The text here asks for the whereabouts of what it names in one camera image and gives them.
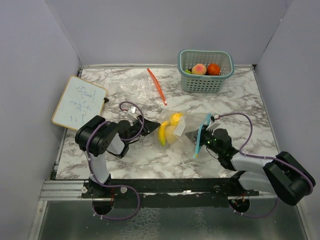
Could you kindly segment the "yellow fake banana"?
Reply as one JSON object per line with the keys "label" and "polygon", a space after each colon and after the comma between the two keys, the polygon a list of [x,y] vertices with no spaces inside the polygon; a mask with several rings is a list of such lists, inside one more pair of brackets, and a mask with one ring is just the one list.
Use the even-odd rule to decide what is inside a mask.
{"label": "yellow fake banana", "polygon": [[162,147],[166,145],[165,130],[168,125],[169,125],[169,121],[164,121],[160,124],[158,128],[157,138]]}

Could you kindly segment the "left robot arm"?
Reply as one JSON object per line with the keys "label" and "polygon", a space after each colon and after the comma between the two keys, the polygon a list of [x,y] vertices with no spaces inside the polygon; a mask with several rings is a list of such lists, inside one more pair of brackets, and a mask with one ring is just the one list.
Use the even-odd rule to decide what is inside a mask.
{"label": "left robot arm", "polygon": [[88,160],[90,179],[95,182],[93,191],[97,196],[106,197],[111,190],[108,181],[111,175],[107,168],[105,153],[123,158],[130,144],[155,131],[160,123],[143,118],[133,118],[133,123],[121,120],[118,123],[107,121],[96,115],[83,125],[75,135],[75,142],[85,152]]}

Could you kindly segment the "orange fake pumpkin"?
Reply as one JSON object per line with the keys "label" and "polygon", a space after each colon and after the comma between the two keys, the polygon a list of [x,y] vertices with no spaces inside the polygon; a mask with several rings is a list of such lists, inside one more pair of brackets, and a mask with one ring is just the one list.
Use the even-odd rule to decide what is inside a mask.
{"label": "orange fake pumpkin", "polygon": [[209,76],[219,76],[221,72],[220,66],[216,63],[211,63],[207,67],[206,74]]}

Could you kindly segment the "orange fake peach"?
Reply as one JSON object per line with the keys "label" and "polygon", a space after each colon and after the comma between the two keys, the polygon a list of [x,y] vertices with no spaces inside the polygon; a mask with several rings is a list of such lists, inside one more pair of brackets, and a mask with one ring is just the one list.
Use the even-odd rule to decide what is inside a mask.
{"label": "orange fake peach", "polygon": [[191,69],[191,73],[193,75],[205,75],[207,72],[207,68],[204,64],[198,63],[196,64],[192,69]]}

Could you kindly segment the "pale yellow fake fruit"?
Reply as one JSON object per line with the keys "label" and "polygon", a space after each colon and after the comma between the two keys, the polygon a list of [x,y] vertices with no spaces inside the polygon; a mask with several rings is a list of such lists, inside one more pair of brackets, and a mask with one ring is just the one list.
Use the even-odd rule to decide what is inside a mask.
{"label": "pale yellow fake fruit", "polygon": [[173,144],[177,140],[177,137],[174,134],[175,130],[176,130],[176,126],[174,125],[169,125],[165,129],[165,132],[164,132],[165,140],[169,145]]}

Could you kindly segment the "clear bag blue zipper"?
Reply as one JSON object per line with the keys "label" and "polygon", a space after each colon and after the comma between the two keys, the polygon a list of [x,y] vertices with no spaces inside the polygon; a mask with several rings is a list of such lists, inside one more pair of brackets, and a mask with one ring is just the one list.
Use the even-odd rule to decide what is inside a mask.
{"label": "clear bag blue zipper", "polygon": [[165,146],[161,146],[161,144],[158,141],[158,127],[154,134],[155,145],[158,147],[158,149],[171,150],[175,153],[182,153],[188,156],[189,158],[196,159],[201,150],[201,146],[195,147],[195,145],[185,136],[185,133],[198,129],[200,129],[201,132],[201,128],[203,126],[208,126],[210,116],[212,116],[212,114],[166,110],[159,115],[158,122],[161,124],[164,121],[169,121],[170,116],[174,113],[184,114],[184,116],[180,118],[179,124],[176,126],[176,129],[174,131],[177,140],[173,144],[168,144],[165,141]]}

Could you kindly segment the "yellow fake lemon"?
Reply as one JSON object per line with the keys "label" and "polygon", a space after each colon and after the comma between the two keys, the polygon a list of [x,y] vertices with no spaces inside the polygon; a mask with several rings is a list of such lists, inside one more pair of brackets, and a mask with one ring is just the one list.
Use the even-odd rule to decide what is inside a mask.
{"label": "yellow fake lemon", "polygon": [[180,122],[181,117],[183,117],[184,114],[181,112],[173,113],[169,118],[169,124],[172,126],[177,126]]}

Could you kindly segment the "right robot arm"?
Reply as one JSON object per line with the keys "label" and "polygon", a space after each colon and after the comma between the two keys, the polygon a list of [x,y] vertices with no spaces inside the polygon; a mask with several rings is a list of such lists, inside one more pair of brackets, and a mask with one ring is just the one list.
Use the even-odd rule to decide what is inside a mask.
{"label": "right robot arm", "polygon": [[240,196],[247,190],[276,194],[284,203],[295,206],[303,197],[312,193],[315,179],[288,152],[274,157],[260,157],[240,153],[233,147],[232,138],[226,129],[202,129],[185,133],[196,146],[205,146],[217,155],[220,165],[235,171],[235,180],[229,189]]}

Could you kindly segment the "clear bag red zipper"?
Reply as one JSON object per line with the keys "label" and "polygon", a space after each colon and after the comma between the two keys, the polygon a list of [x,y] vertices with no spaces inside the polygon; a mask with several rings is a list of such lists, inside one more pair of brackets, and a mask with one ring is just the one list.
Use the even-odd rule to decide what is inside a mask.
{"label": "clear bag red zipper", "polygon": [[119,97],[139,106],[167,106],[160,84],[149,68],[141,73],[113,81]]}

